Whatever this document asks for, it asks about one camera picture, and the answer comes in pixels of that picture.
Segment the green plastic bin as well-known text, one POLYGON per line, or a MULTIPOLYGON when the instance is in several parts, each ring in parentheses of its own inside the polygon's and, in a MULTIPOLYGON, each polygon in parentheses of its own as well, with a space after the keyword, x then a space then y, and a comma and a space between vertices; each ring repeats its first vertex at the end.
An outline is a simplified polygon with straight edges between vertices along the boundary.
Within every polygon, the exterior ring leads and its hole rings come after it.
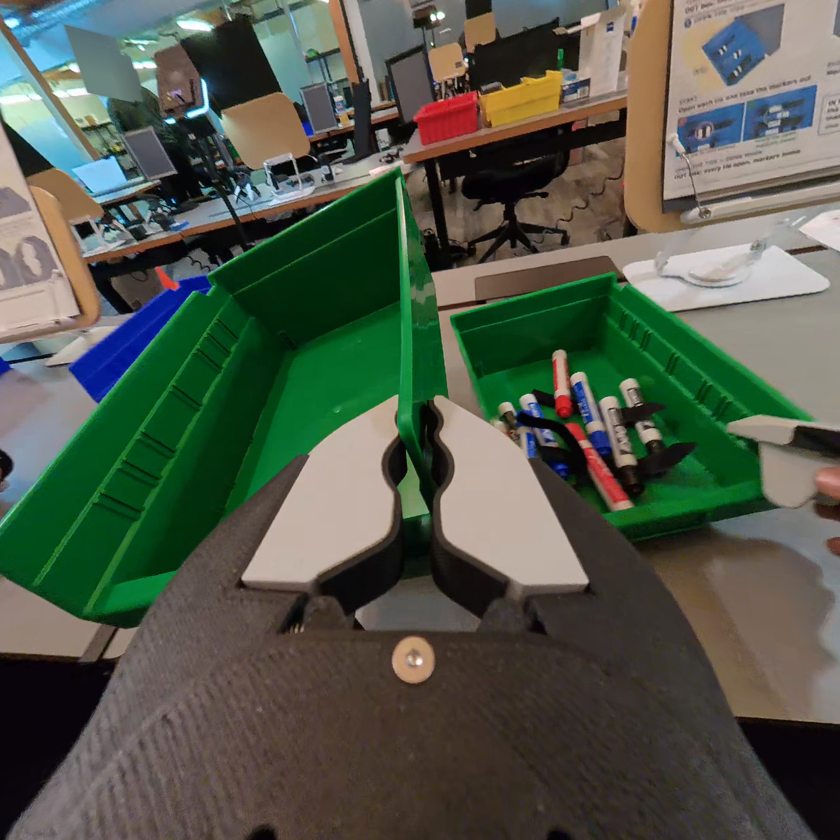
POLYGON ((603 275, 464 311, 451 318, 485 417, 553 389, 552 354, 586 374, 596 399, 620 397, 635 379, 662 403, 665 443, 694 443, 667 476, 645 481, 632 509, 609 511, 598 491, 581 496, 633 542, 774 509, 762 493, 755 443, 727 425, 753 415, 812 418, 770 384, 641 292, 603 275))
POLYGON ((399 170, 209 282, 2 519, 2 576, 82 620, 136 627, 220 521, 389 397, 427 492, 423 405, 447 382, 399 170))

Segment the red plastic bin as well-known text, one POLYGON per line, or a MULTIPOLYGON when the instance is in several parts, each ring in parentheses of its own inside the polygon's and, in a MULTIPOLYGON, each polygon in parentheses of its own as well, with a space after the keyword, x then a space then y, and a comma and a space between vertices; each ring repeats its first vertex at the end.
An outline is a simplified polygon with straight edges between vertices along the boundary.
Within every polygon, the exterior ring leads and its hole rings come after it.
POLYGON ((423 146, 476 133, 480 128, 480 95, 470 91, 429 102, 413 120, 423 146))

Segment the wooden edged work table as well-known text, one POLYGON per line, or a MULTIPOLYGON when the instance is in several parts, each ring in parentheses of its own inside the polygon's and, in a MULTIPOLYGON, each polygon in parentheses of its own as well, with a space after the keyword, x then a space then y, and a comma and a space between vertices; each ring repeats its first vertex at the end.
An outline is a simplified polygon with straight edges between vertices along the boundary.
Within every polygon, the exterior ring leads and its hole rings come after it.
POLYGON ((568 153, 626 135, 627 81, 623 88, 563 103, 551 112, 500 127, 479 129, 452 139, 423 144, 415 129, 402 152, 406 164, 420 164, 434 216, 438 257, 434 269, 449 269, 455 251, 449 243, 443 183, 480 173, 506 172, 543 158, 568 153))

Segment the white document stand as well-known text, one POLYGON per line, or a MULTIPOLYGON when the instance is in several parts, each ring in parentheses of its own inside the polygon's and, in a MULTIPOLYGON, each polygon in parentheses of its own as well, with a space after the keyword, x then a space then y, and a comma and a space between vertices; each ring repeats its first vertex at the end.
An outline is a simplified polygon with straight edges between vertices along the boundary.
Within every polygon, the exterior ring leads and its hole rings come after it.
POLYGON ((782 279, 775 242, 838 201, 839 175, 663 209, 671 4, 642 3, 629 42, 624 208, 640 232, 665 236, 650 267, 631 269, 631 284, 671 312, 819 291, 782 279))

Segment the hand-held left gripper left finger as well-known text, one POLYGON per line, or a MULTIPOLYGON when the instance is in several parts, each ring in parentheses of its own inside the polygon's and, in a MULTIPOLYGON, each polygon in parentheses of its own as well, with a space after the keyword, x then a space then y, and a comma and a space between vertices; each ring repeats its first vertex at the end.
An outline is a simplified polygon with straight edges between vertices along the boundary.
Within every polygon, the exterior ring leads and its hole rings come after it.
POLYGON ((393 395, 323 439, 241 577, 251 590, 323 595, 353 613, 404 568, 404 444, 393 395))

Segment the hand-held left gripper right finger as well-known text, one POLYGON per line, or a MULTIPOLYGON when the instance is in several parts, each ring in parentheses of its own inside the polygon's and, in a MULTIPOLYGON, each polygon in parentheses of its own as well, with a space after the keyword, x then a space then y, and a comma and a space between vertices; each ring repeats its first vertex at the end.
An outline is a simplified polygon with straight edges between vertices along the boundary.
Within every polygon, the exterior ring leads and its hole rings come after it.
POLYGON ((536 467, 505 435, 447 397, 429 402, 432 575, 478 618, 493 602, 584 592, 590 579, 536 467))

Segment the dark flat monitor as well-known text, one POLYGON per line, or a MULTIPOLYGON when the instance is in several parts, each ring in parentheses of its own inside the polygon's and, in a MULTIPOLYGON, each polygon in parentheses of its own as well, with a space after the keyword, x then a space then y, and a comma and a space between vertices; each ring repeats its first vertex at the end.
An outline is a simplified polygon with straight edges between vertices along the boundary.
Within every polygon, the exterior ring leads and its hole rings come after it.
POLYGON ((327 133, 339 127, 340 122, 334 109, 333 95, 328 83, 314 83, 302 87, 300 94, 312 136, 327 133))
POLYGON ((126 132, 122 140, 147 181, 160 181, 177 174, 171 156, 153 128, 126 132))
POLYGON ((419 45, 386 59, 385 69, 401 122, 414 123, 437 99, 426 48, 419 45))

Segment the brown board document stand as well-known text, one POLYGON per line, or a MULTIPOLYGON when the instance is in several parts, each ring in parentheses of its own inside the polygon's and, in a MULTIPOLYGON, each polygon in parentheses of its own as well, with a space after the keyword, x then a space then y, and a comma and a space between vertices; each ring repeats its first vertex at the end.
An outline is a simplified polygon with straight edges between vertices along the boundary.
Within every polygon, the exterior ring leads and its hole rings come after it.
POLYGON ((102 237, 100 206, 67 173, 48 167, 27 175, 28 145, 2 123, 1 139, 1 339, 30 342, 74 333, 47 360, 70 366, 103 341, 113 327, 98 327, 102 301, 76 225, 89 223, 98 237, 93 256, 110 246, 102 237))

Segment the yellow plastic bin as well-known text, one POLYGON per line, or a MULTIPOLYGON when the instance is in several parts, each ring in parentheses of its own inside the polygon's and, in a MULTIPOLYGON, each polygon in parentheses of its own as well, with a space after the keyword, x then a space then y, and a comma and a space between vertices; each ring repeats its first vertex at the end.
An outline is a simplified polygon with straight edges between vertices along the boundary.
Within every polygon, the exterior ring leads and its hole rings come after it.
POLYGON ((480 93, 485 125, 499 128, 555 111, 562 99, 563 72, 547 70, 540 78, 523 77, 519 84, 480 93))

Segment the grey desk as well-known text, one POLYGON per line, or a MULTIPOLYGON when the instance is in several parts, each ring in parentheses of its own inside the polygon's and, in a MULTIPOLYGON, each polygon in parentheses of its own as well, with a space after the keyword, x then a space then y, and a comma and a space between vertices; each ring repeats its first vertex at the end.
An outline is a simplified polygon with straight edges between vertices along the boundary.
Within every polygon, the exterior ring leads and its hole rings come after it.
MULTIPOLYGON (((480 304, 476 283, 502 276, 513 295, 531 274, 597 256, 623 270, 663 249, 675 254, 746 245, 774 226, 755 217, 678 234, 643 234, 488 267, 434 274, 451 398, 478 413, 449 324, 480 304)), ((816 420, 838 423, 838 253, 786 228, 775 242, 830 281, 822 293, 681 314, 698 333, 764 378, 816 420)), ((2 376, 2 448, 13 458, 2 513, 39 477, 95 403, 77 381, 39 361, 2 376)), ((835 521, 811 509, 772 510, 646 542, 641 550, 689 619, 729 705, 741 718, 838 723, 838 558, 825 540, 835 521)))

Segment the white carton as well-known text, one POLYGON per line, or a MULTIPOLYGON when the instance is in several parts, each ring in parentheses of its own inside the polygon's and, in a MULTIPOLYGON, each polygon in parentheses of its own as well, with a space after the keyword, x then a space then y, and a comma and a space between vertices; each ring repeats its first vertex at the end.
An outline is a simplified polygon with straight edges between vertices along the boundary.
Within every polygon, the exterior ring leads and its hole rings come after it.
POLYGON ((592 98, 618 90, 628 12, 628 4, 619 2, 610 9, 581 19, 578 73, 590 82, 592 98))

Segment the large blue plastic bin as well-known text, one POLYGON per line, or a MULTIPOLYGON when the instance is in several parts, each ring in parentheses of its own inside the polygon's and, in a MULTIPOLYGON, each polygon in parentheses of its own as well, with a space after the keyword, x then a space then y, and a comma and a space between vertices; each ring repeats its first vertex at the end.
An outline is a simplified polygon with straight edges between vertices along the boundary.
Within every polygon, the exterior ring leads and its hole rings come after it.
POLYGON ((164 290, 87 350, 70 365, 70 373, 96 403, 101 402, 186 300, 210 289, 207 276, 180 280, 176 289, 164 290))

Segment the black swivel office chair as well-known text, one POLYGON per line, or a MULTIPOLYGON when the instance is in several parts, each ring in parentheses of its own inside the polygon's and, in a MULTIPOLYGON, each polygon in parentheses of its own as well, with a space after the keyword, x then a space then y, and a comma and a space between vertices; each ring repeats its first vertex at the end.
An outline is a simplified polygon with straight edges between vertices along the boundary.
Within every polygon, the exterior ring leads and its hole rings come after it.
POLYGON ((467 175, 462 182, 461 192, 464 198, 476 202, 475 211, 492 204, 499 204, 503 209, 502 224, 489 233, 471 239, 466 245, 467 255, 473 256, 476 246, 490 239, 493 242, 479 259, 480 265, 486 263, 504 244, 511 248, 521 245, 529 253, 537 254, 538 249, 529 233, 558 235, 561 246, 567 246, 570 236, 566 229, 522 223, 517 216, 517 205, 526 198, 547 198, 548 186, 565 173, 569 159, 569 152, 562 151, 506 169, 467 175))

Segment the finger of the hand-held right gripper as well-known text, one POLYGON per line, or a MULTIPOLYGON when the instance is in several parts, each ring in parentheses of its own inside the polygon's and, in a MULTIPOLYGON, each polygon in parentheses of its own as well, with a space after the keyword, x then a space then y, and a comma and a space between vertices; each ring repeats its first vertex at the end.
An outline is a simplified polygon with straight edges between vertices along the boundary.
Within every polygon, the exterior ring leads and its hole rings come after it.
POLYGON ((822 432, 823 425, 770 415, 731 422, 727 432, 758 445, 762 492, 777 508, 802 508, 817 497, 816 473, 823 452, 795 444, 798 432, 822 432))

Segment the black panel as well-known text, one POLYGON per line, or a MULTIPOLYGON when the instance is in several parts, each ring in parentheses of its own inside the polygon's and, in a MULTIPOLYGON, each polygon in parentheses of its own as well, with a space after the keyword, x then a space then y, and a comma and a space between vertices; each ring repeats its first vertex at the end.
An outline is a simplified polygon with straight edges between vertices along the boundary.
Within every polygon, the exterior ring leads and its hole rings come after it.
POLYGON ((238 15, 208 33, 181 42, 205 81, 218 116, 237 105, 281 92, 279 81, 250 19, 238 15))

